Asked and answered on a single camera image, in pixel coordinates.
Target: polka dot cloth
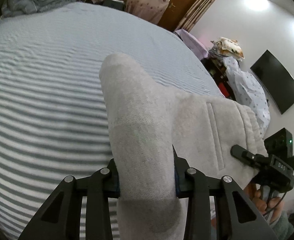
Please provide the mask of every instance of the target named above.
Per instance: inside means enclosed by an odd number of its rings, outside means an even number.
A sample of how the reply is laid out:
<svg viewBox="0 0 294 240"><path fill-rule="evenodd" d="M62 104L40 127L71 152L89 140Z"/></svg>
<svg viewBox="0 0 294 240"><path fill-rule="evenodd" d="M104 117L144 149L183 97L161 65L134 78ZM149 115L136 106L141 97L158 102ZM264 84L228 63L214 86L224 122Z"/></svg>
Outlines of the polka dot cloth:
<svg viewBox="0 0 294 240"><path fill-rule="evenodd" d="M233 57L226 57L223 62L236 101L251 108L257 118L261 135L264 136L270 123L270 113L262 86L251 73L241 71Z"/></svg>

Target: finger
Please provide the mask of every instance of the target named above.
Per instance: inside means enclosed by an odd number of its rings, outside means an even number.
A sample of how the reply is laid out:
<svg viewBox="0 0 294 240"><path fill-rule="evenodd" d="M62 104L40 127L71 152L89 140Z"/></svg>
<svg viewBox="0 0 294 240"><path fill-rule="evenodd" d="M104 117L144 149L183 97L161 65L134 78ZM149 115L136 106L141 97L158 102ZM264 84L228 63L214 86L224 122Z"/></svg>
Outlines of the finger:
<svg viewBox="0 0 294 240"><path fill-rule="evenodd" d="M276 198L271 199L271 200L269 201L269 203L268 203L268 206L269 206L270 208L275 207L275 206L277 205L277 203L280 201L280 199L281 199L280 197L276 197ZM271 220L270 220L271 223L274 222L275 220L277 220L277 219L281 216L281 213L282 213L282 211L283 211L284 205L285 205L285 202L282 201L282 202L280 202L279 205L275 208L275 210L274 210L274 212L273 212L273 214L272 214L272 216L271 216Z"/></svg>
<svg viewBox="0 0 294 240"><path fill-rule="evenodd" d="M273 198L269 201L268 203L268 207L269 208L273 208L274 206L276 206L278 204L278 202L281 200L281 197L276 197L276 198Z"/></svg>
<svg viewBox="0 0 294 240"><path fill-rule="evenodd" d="M266 213L267 204L265 201L261 200L260 198L254 197L253 203L255 204L256 208L260 211L260 213Z"/></svg>
<svg viewBox="0 0 294 240"><path fill-rule="evenodd" d="M261 192L260 189L259 189L259 190L257 190L257 191L255 192L255 197L256 197L256 198L260 198L261 194L262 194L262 192Z"/></svg>

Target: red object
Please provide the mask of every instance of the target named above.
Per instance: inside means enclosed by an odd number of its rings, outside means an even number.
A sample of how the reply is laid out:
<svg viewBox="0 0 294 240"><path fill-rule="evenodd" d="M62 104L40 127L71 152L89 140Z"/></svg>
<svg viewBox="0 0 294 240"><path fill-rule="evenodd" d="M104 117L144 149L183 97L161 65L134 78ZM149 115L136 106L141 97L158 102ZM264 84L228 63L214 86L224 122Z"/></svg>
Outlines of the red object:
<svg viewBox="0 0 294 240"><path fill-rule="evenodd" d="M225 88L225 86L222 82L220 82L218 84L218 88L221 91L221 93L223 93L224 97L226 97L226 98L230 97L230 94L228 93L227 89Z"/></svg>

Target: wooden door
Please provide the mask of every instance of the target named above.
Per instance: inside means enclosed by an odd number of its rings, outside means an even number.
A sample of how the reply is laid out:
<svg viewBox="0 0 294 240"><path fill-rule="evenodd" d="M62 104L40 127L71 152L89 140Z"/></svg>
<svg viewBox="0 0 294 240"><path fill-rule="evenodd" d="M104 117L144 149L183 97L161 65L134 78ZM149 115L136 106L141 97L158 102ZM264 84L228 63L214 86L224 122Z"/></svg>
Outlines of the wooden door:
<svg viewBox="0 0 294 240"><path fill-rule="evenodd" d="M173 32L196 0L170 0L158 26Z"/></svg>

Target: striped bedsheet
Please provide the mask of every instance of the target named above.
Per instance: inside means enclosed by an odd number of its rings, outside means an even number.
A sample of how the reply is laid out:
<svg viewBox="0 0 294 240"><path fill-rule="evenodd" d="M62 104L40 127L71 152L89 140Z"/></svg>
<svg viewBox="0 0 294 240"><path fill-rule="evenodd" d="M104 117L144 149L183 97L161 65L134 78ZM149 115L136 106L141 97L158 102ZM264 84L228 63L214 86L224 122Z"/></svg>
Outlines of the striped bedsheet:
<svg viewBox="0 0 294 240"><path fill-rule="evenodd" d="M73 3L0 20L0 227L8 239L65 176L90 176L112 158L98 73L113 52L160 84L222 96L174 34L125 12ZM84 199L81 238L85 209ZM110 215L119 239L115 201Z"/></svg>

